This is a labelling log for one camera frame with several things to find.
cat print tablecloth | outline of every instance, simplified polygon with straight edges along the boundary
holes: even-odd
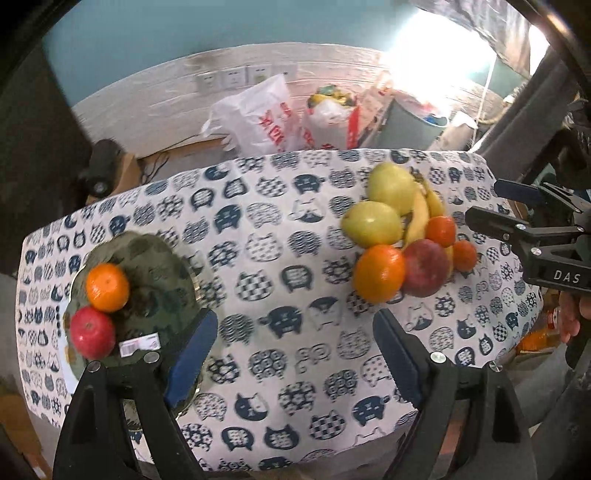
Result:
[[[439,191],[479,262],[426,299],[375,306],[351,286],[359,248],[339,221],[372,167],[393,161]],[[484,159],[413,150],[305,151],[187,171],[32,233],[18,277],[16,328],[27,403],[56,426],[70,401],[56,355],[60,312],[92,248],[127,230],[162,236],[199,272],[219,334],[179,425],[206,469],[269,469],[334,455],[413,418],[372,337],[391,309],[429,351],[477,367],[513,347],[541,309],[508,244],[470,231],[473,205],[508,213]],[[150,454],[141,432],[138,455]]]

white plastic bag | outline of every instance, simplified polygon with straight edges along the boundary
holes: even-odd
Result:
[[[201,134],[228,135],[225,150],[236,146],[244,157],[304,148],[300,119],[282,74],[214,103]]]

electrical outlet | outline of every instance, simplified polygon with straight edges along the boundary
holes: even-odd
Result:
[[[286,82],[297,80],[297,63],[278,63],[273,65],[273,75],[282,73]]]
[[[197,75],[199,93],[216,93],[222,90],[219,72],[206,72]]]
[[[220,70],[222,86],[224,90],[241,88],[246,86],[246,67]]]
[[[263,65],[249,65],[246,69],[248,71],[248,85],[256,85],[257,83],[264,82],[272,76],[270,63]]]

finger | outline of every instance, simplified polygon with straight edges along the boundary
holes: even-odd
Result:
[[[583,318],[591,320],[591,297],[581,297],[579,310]]]
[[[579,334],[579,330],[581,329],[581,322],[578,320],[574,320],[570,323],[568,332],[571,336],[576,337]]]
[[[569,321],[576,318],[577,311],[575,308],[574,297],[568,292],[561,292],[560,297],[558,298],[558,305],[560,306],[560,310],[558,311],[558,315],[560,316],[561,321]]]

metal screw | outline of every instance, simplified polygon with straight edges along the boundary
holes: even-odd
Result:
[[[493,372],[500,372],[503,370],[503,366],[502,365],[497,365],[495,361],[492,361],[491,363],[488,364],[489,368],[493,371]]]
[[[444,364],[447,357],[441,352],[433,352],[431,354],[431,360],[433,360],[437,364]]]
[[[147,364],[153,364],[157,362],[160,358],[160,354],[158,352],[148,352],[144,355],[144,362]]]
[[[99,368],[100,368],[100,362],[98,360],[94,360],[86,366],[86,369],[90,373],[94,373],[94,372],[98,371]]]

